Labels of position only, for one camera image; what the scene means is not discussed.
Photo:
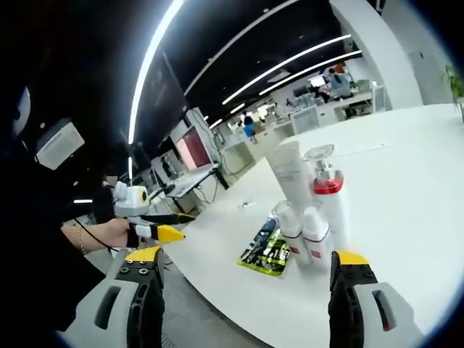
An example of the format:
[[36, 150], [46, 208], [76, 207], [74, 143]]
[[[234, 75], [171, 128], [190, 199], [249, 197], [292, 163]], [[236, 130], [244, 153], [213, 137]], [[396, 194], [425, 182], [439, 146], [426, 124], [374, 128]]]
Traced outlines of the person's left hand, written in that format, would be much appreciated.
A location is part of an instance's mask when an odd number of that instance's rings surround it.
[[109, 247], [128, 247], [129, 222], [124, 218], [114, 218], [101, 226], [101, 240]]

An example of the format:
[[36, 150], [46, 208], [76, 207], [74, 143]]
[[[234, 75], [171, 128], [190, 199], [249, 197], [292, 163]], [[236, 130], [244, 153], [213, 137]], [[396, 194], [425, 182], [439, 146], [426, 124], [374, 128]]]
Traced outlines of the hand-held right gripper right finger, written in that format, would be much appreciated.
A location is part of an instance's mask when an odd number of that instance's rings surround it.
[[416, 347], [423, 334], [410, 304], [353, 252], [331, 255], [330, 347]]

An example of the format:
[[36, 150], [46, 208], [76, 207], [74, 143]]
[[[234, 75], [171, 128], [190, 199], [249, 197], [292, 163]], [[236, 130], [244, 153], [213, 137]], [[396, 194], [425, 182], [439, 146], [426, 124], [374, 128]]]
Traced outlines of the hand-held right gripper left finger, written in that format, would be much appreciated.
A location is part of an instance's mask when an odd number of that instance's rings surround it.
[[77, 305], [70, 347], [161, 347], [163, 251], [120, 250], [106, 277]]

